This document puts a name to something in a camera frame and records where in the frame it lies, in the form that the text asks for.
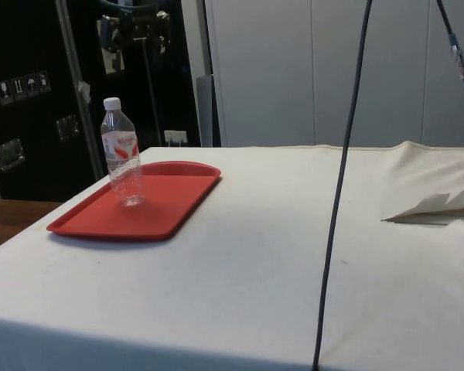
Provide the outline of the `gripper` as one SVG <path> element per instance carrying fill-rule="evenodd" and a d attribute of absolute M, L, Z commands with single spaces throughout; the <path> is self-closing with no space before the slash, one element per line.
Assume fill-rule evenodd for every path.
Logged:
<path fill-rule="evenodd" d="M 171 17 L 165 11 L 159 11 L 159 1 L 118 1 L 118 18 L 102 15 L 99 21 L 99 42 L 102 49 L 116 53 L 121 48 L 122 23 L 150 23 L 156 19 L 156 33 L 160 53 L 166 53 L 171 43 Z"/>

